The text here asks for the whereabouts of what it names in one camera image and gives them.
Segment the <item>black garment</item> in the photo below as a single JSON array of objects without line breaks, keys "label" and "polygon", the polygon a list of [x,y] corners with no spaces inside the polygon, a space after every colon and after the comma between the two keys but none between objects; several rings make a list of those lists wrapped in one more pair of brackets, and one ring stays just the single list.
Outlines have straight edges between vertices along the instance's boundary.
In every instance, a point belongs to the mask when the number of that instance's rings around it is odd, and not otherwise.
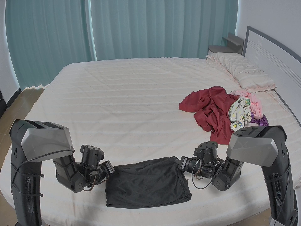
[{"label": "black garment", "polygon": [[165,157],[115,166],[106,182],[107,207],[139,209],[189,201],[188,180],[176,159]]}]

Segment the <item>white bed sheet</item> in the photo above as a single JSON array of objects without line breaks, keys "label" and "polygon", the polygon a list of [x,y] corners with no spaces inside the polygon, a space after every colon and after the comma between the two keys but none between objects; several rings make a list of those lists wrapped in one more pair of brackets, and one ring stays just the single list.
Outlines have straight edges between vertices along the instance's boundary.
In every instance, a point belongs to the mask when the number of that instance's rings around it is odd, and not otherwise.
[{"label": "white bed sheet", "polygon": [[[170,156],[192,156],[210,133],[193,113],[178,108],[192,91],[220,85],[240,89],[214,62],[205,59],[148,58],[77,63],[66,66],[45,89],[26,119],[50,121],[70,129],[76,161],[82,144],[100,147],[113,165]],[[301,181],[301,128],[275,92],[257,92],[270,125],[288,135],[294,185]],[[218,147],[226,157],[227,146]],[[0,189],[13,206],[9,150],[0,173]],[[55,178],[51,160],[42,163],[41,213],[51,226],[228,225],[269,207],[261,167],[245,163],[240,179],[227,191],[196,189],[186,203],[148,209],[106,207],[105,185],[75,194]],[[198,186],[208,183],[197,181]]]}]

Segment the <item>curtain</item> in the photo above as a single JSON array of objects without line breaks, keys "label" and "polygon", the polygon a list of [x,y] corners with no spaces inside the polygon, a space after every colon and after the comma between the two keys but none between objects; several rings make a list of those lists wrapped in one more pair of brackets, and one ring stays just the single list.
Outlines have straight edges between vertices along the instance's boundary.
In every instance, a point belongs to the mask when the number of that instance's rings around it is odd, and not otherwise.
[{"label": "curtain", "polygon": [[49,84],[62,68],[92,60],[84,0],[7,0],[6,33],[21,89]]},{"label": "curtain", "polygon": [[204,58],[235,32],[238,0],[7,0],[6,32],[21,89],[92,60]]},{"label": "curtain", "polygon": [[91,0],[97,60],[204,58],[235,32],[238,0]]}]

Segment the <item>robotic arm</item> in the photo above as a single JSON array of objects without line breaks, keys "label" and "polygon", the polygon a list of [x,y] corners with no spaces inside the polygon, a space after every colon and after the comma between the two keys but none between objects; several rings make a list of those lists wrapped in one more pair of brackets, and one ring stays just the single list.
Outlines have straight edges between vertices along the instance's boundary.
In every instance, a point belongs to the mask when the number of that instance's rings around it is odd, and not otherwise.
[{"label": "robotic arm", "polygon": [[292,226],[297,222],[287,136],[282,126],[252,126],[232,134],[226,160],[218,158],[216,142],[205,142],[194,156],[182,156],[178,168],[196,178],[209,178],[217,189],[229,189],[239,178],[244,162],[262,168],[271,206],[271,226]]},{"label": "robotic arm", "polygon": [[40,177],[42,161],[52,159],[57,180],[75,193],[92,190],[114,173],[109,161],[99,164],[104,152],[82,145],[82,161],[75,162],[69,129],[50,122],[15,120],[10,130],[11,190],[16,226],[41,226]]}]

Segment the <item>floor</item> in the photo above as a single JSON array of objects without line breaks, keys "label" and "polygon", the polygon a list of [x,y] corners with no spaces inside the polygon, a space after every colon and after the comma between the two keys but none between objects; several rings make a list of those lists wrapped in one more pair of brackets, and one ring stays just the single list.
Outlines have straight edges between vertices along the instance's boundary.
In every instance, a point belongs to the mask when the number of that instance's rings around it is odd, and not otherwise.
[{"label": "floor", "polygon": [[[15,119],[24,119],[44,89],[26,89],[0,118],[0,168],[11,145],[10,127]],[[229,226],[269,226],[270,209]],[[15,210],[0,192],[0,226],[14,226],[17,222]]]}]

